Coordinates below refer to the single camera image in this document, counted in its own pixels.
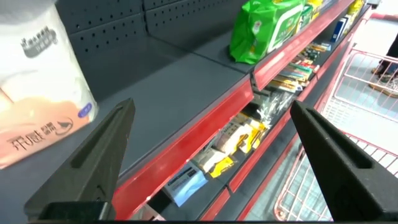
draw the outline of stacked products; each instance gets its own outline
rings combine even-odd
[[[319,65],[314,65],[314,61],[322,52],[330,49],[328,43],[310,44],[279,72],[269,86],[291,93],[302,91],[308,85],[310,75],[320,68]]]
[[[235,164],[232,155],[237,150],[248,153],[256,149],[266,130],[262,122],[239,113],[193,161],[203,172],[209,172],[212,178],[216,178]]]
[[[249,0],[233,29],[229,52],[237,62],[254,64],[291,37],[305,0]]]
[[[236,115],[180,172],[163,188],[166,195],[178,206],[184,204],[208,181],[205,174],[216,178],[232,167],[233,154],[256,149],[266,126],[243,113]]]
[[[336,42],[338,39],[348,33],[349,28],[351,28],[353,25],[353,22],[357,18],[363,6],[363,0],[355,0],[353,3],[351,3],[351,5],[348,7],[347,15],[337,22],[330,42]]]

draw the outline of person's leg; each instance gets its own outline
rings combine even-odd
[[[390,49],[387,52],[387,56],[398,58],[398,34],[391,44]],[[391,66],[390,62],[383,60],[379,66],[378,74],[383,74],[389,66]]]

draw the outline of shoe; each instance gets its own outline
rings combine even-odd
[[[391,75],[384,75],[383,78],[376,83],[370,83],[369,86],[387,96],[398,98],[398,78],[390,79]]]
[[[373,73],[373,74],[377,74],[377,73],[379,73],[379,70],[378,70],[377,68],[372,68],[372,70],[371,70],[371,71],[372,71],[372,73]]]

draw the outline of store shelf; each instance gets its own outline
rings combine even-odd
[[[120,7],[118,13],[129,12],[123,4],[112,4]],[[67,12],[75,6],[85,13],[80,8],[85,4],[76,3],[60,14],[71,15]],[[89,18],[79,23],[83,22],[89,24]],[[27,199],[126,98],[134,100],[136,114],[113,200],[118,219],[131,217],[252,100],[249,75],[149,37],[144,26],[143,15],[135,13],[70,31],[100,108],[98,117],[63,141],[0,171],[0,179],[6,180],[0,185],[3,223],[26,222]]]
[[[357,18],[356,23],[351,28],[350,33],[340,39],[333,48],[333,53],[329,54],[328,59],[325,60],[322,68],[317,73],[317,77],[311,81],[311,84],[300,94],[298,100],[303,101],[307,105],[314,106],[315,103],[322,96],[322,93],[327,88],[336,69],[340,65],[340,61],[345,55],[348,49],[348,41],[351,39],[353,33],[358,28],[361,18],[365,15],[368,7],[365,7],[361,12],[361,15]],[[248,214],[253,205],[255,198],[253,195],[257,192],[260,186],[265,185],[263,180],[268,179],[272,176],[272,172],[275,172],[273,167],[280,164],[281,156],[285,154],[287,145],[291,142],[295,134],[297,133],[292,120],[290,119],[289,112],[286,112],[278,126],[275,127],[266,137],[266,140],[262,142],[260,147],[255,153],[258,152],[259,158],[256,162],[253,162],[253,166],[247,168],[249,172],[244,176],[243,181],[240,182],[234,194],[231,195],[226,205],[221,209],[215,220],[243,220]],[[255,158],[256,154],[253,154],[250,159]]]
[[[163,15],[164,15],[166,12],[169,11],[169,9],[172,12],[173,10],[175,10],[176,7],[178,9],[178,8],[182,7],[182,5],[187,7],[188,3],[185,2],[184,4],[182,4],[181,2],[176,2],[171,5],[156,8],[156,9],[154,9],[156,12],[152,12],[152,13],[153,13],[153,15],[155,15],[155,13],[156,13],[156,16],[158,17],[159,15],[162,15],[162,11],[164,12],[163,13]],[[337,17],[343,16],[343,15],[345,15],[345,10],[340,11],[340,13],[335,17],[335,20]],[[170,18],[170,15],[166,15],[165,17],[157,18],[157,19],[159,19],[159,21],[158,21],[158,25],[155,25],[155,27],[158,29],[163,29],[163,28],[159,27],[159,23],[161,23],[162,20],[164,20],[164,19],[167,20],[167,18]],[[184,21],[181,21],[181,22],[177,21],[175,23],[180,24],[180,23],[184,23]],[[173,26],[170,25],[171,29],[167,30],[167,32],[163,33],[163,38],[167,35],[175,34],[176,30],[173,30],[172,27]],[[331,37],[331,35],[329,35],[327,37],[327,39],[324,39],[324,40],[329,40],[330,37]],[[170,41],[167,40],[166,42],[171,42],[174,45],[177,45],[179,42],[180,43],[189,43],[190,39],[185,39],[185,41],[181,41],[181,38],[182,37],[172,39],[170,36]],[[228,43],[229,43],[228,39],[217,39],[217,40],[219,40],[219,41],[223,40],[224,44],[226,44],[226,45],[228,45]],[[179,47],[181,47],[183,49],[188,49],[187,46],[188,45],[179,45]],[[322,57],[320,57],[320,61],[316,62],[316,64],[325,63],[325,60],[331,55],[332,52],[334,52],[334,50],[335,50],[335,48],[333,48],[331,52],[327,52],[325,54],[326,56],[323,55]],[[329,67],[330,63],[332,61],[333,61],[333,59],[331,58],[331,60],[329,60],[328,63],[325,63],[325,66]],[[308,96],[308,94],[311,92],[311,89],[313,88],[314,85],[315,85],[315,82],[313,82],[313,85],[310,88],[307,88],[307,90],[305,90],[302,93],[301,99],[304,99],[306,96]],[[290,116],[284,116],[284,114],[280,114],[279,116],[277,116],[275,118],[274,122],[277,122],[280,120],[280,123],[285,124],[289,119],[290,119]],[[237,163],[235,163],[235,165],[232,166],[231,168],[229,168],[227,171],[223,172],[220,177],[218,177],[216,179],[208,178],[210,185],[213,185],[214,184],[213,182],[220,181],[220,182],[224,183],[225,185],[228,185],[232,192],[235,192],[236,189],[239,188],[240,184],[243,182],[243,180],[245,179],[247,174],[250,172],[250,170],[258,162],[261,155],[271,144],[272,140],[281,132],[282,128],[283,128],[283,126],[279,125],[279,124],[277,124],[275,126],[275,128],[272,128],[271,132],[266,137],[266,139],[267,139],[266,143],[263,143],[263,145],[256,151],[251,151],[248,154],[244,154],[240,151],[234,153],[233,157]],[[190,198],[188,200],[188,202],[186,202],[186,204],[182,205],[181,208],[178,208],[174,203],[171,202],[171,200],[166,200],[167,204],[165,205],[165,208],[158,208],[156,210],[166,220],[197,220],[197,219],[200,219],[201,217],[205,217],[203,211],[206,211],[206,213],[208,212],[208,213],[213,213],[213,214],[218,213],[218,211],[214,211],[213,209],[220,209],[221,207],[212,208],[212,207],[210,207],[210,205],[212,203],[218,203],[220,200],[224,200],[223,197],[219,197],[221,191],[222,191],[222,189],[220,187],[205,186],[204,188],[200,189],[197,193],[195,193],[195,195],[196,194],[197,195],[208,194],[208,195],[217,195],[217,197],[211,198],[211,197],[193,196],[192,198]],[[157,200],[155,200],[155,198],[153,199],[153,201],[150,202],[150,204],[156,204],[157,202],[160,201],[158,198],[157,198]]]
[[[229,56],[229,42],[235,17],[243,0],[183,0],[146,11],[149,33],[182,49],[226,65],[237,71],[254,72],[258,89],[263,89],[304,47],[320,34],[353,0],[334,1],[322,15],[257,65],[236,63]]]

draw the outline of store floor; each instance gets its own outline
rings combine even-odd
[[[397,4],[396,0],[384,0],[378,9],[379,13],[383,13],[389,8],[396,9],[393,4]],[[357,43],[356,49],[372,52],[377,55],[385,55],[397,35],[397,32],[398,23],[371,19],[365,27],[356,34],[353,40]],[[345,73],[363,80],[372,80],[373,77],[370,69],[377,66],[377,60],[363,55],[352,56],[349,60],[352,60],[353,63],[350,66],[346,65]],[[380,92],[372,90],[372,88],[368,87],[366,82],[354,80],[352,78],[345,78],[342,81],[336,95],[341,99],[346,99],[347,102],[357,103],[364,108],[372,109],[375,112],[383,114],[386,118],[377,118],[377,116],[374,116],[370,112],[367,113],[365,110],[361,110],[359,113],[358,110],[350,106],[349,103],[342,103],[341,101],[335,100],[332,102],[335,104],[331,107],[333,109],[326,111],[329,113],[329,119],[331,119],[333,123],[340,125],[339,128],[344,129],[346,132],[361,136],[361,138],[373,144],[382,146],[385,149],[395,149],[392,147],[394,143],[394,133],[386,130],[398,128],[398,123],[389,120],[391,118],[398,119],[398,103],[395,103],[396,99],[388,98],[380,94]],[[365,123],[364,121],[368,121],[370,117],[373,118],[372,123]],[[299,141],[295,144],[288,157],[271,179],[267,188],[258,198],[256,204],[246,217],[246,220],[275,220],[275,203],[287,180],[294,160],[297,157],[298,146]],[[297,178],[303,178],[303,176],[304,174],[300,174],[299,172]],[[303,182],[303,188],[308,188],[310,185],[312,185],[311,181]],[[315,185],[316,186],[312,188],[312,196],[315,198],[313,201],[314,203],[317,201],[316,198],[323,198],[320,196],[322,193],[320,192],[319,186],[316,183]]]

